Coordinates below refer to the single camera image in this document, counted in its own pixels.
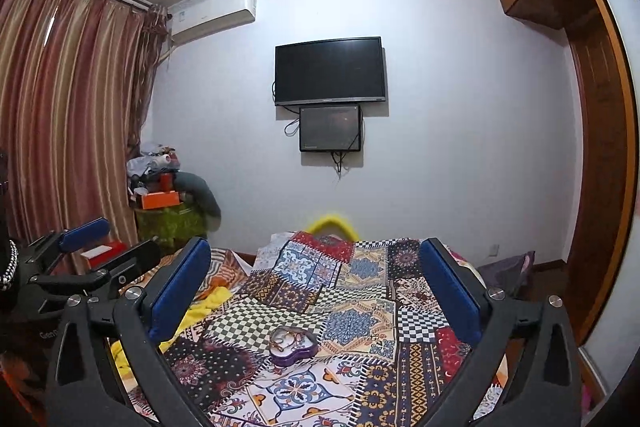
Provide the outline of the purple heart-shaped tin box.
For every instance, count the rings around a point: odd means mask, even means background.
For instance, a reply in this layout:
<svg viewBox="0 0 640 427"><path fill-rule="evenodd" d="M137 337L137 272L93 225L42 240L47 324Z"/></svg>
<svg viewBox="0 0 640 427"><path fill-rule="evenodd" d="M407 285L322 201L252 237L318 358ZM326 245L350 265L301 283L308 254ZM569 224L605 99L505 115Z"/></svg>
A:
<svg viewBox="0 0 640 427"><path fill-rule="evenodd" d="M317 336L307 329L279 326L269 335L269 358L279 367L289 367L299 361L313 358L318 350Z"/></svg>

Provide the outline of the red box with white label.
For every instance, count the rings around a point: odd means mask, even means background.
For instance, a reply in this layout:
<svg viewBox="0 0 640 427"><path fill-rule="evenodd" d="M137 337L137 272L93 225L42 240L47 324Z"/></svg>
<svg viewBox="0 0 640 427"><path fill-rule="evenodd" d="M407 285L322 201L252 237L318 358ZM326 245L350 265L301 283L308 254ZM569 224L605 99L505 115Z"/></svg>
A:
<svg viewBox="0 0 640 427"><path fill-rule="evenodd" d="M128 246L125 243L119 241L111 241L105 244L98 245L83 251L80 254L82 262L88 270L98 269L101 265L104 265L107 261L110 261L119 255L123 254Z"/></svg>

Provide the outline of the yellow cloth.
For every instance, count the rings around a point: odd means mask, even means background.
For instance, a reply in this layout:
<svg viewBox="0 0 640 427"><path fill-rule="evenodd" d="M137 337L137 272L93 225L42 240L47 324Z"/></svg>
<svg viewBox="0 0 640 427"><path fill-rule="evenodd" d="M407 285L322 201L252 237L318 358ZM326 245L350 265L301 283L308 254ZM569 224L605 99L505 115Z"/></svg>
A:
<svg viewBox="0 0 640 427"><path fill-rule="evenodd" d="M160 343L160 352L165 353L184 331L206 319L209 314L220 308L232 296L232 291L229 291L228 288L217 286L206 298L191 303L188 311L183 315L175 334L170 339ZM111 355L119 376L122 379L131 378L132 370L120 341L115 341L111 345Z"/></svg>

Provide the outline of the green patterned cabinet cloth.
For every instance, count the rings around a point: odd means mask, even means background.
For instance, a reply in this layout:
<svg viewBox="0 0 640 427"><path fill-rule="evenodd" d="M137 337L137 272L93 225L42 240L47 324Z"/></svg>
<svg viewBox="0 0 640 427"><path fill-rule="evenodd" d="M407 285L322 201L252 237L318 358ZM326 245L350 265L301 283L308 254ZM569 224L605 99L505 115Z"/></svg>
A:
<svg viewBox="0 0 640 427"><path fill-rule="evenodd" d="M134 210L139 239L153 239L164 256L172 255L192 239L206 237L206 219L198 206L180 204L160 209Z"/></svg>

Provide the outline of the orange box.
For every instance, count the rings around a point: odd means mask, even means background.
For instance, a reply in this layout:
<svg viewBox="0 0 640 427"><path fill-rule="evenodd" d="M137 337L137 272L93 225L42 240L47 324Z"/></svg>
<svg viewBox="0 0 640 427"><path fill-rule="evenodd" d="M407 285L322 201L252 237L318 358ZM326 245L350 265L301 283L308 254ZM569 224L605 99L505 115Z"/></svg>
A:
<svg viewBox="0 0 640 427"><path fill-rule="evenodd" d="M144 194L140 196L140 202L143 210L175 207L181 204L180 195L176 191Z"/></svg>

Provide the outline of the patchwork patterned bed cover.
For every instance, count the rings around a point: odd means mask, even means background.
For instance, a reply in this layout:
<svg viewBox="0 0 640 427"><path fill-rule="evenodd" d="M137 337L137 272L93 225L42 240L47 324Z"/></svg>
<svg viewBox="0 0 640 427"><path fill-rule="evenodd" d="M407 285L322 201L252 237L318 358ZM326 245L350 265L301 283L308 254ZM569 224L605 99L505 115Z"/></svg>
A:
<svg viewBox="0 0 640 427"><path fill-rule="evenodd" d="M162 353L215 426L413 426L470 354L422 275L417 239L273 236L248 279ZM269 335L318 353L274 365Z"/></svg>

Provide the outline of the brown wooden door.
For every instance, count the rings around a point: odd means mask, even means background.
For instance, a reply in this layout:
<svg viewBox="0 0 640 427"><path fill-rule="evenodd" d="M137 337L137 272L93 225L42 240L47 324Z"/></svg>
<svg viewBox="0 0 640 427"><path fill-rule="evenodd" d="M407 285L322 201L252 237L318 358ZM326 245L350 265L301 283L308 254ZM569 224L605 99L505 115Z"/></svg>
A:
<svg viewBox="0 0 640 427"><path fill-rule="evenodd" d="M606 0L566 28L582 110L582 188L566 307L576 343L603 312L627 246L638 178L637 109L623 40Z"/></svg>

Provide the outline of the yellow round object behind bed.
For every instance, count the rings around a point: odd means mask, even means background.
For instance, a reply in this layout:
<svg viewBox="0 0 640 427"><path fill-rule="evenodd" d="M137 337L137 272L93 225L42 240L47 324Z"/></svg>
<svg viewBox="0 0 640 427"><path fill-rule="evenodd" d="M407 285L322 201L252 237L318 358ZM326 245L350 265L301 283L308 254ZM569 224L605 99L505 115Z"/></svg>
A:
<svg viewBox="0 0 640 427"><path fill-rule="evenodd" d="M339 215L324 215L312 222L305 229L311 235L322 234L324 232L335 232L345 241L358 242L360 237L355 228L343 217Z"/></svg>

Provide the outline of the striped red gold curtain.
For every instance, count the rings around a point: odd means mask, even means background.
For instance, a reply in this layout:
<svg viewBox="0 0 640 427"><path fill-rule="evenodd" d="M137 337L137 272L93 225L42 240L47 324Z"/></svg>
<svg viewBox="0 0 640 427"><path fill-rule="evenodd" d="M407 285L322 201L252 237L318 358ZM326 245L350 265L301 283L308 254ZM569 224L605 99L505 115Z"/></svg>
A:
<svg viewBox="0 0 640 427"><path fill-rule="evenodd" d="M104 217L136 243L127 161L138 153L168 36L163 5L1 0L1 150L10 234L31 242Z"/></svg>

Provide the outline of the wall power outlet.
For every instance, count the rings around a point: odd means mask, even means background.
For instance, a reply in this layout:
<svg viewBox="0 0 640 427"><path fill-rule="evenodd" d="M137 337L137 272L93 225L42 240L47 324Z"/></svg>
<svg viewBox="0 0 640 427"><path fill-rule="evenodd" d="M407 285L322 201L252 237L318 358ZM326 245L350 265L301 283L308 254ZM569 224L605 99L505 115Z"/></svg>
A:
<svg viewBox="0 0 640 427"><path fill-rule="evenodd" d="M488 256L489 256L489 257L497 257L497 256L498 256L498 254L499 254L499 247L500 247L500 245L499 245L499 244L492 245L492 246L489 248L489 254L488 254Z"/></svg>

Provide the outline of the small black wall monitor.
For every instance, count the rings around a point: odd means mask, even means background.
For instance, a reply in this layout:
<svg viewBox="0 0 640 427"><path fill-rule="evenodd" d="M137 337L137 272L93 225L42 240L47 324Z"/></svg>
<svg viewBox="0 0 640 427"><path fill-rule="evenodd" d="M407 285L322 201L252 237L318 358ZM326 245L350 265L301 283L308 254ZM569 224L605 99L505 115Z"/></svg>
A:
<svg viewBox="0 0 640 427"><path fill-rule="evenodd" d="M302 153L359 152L362 142L359 105L302 107L299 150Z"/></svg>

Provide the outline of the large black wall television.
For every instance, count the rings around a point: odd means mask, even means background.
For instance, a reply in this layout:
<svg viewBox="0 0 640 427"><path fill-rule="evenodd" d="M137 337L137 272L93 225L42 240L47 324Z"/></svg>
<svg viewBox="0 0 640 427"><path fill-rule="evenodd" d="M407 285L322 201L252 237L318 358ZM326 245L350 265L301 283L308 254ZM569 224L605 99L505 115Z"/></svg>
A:
<svg viewBox="0 0 640 427"><path fill-rule="evenodd" d="M277 106L384 102L386 98L381 38L308 41L274 49Z"/></svg>

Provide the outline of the white wall air conditioner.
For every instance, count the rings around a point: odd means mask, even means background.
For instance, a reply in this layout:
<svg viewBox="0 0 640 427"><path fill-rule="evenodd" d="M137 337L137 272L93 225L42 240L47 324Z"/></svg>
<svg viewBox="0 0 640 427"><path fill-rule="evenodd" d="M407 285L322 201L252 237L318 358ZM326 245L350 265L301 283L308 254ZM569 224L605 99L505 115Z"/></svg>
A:
<svg viewBox="0 0 640 427"><path fill-rule="evenodd" d="M253 23L257 0L202 0L175 12L171 42L176 46Z"/></svg>

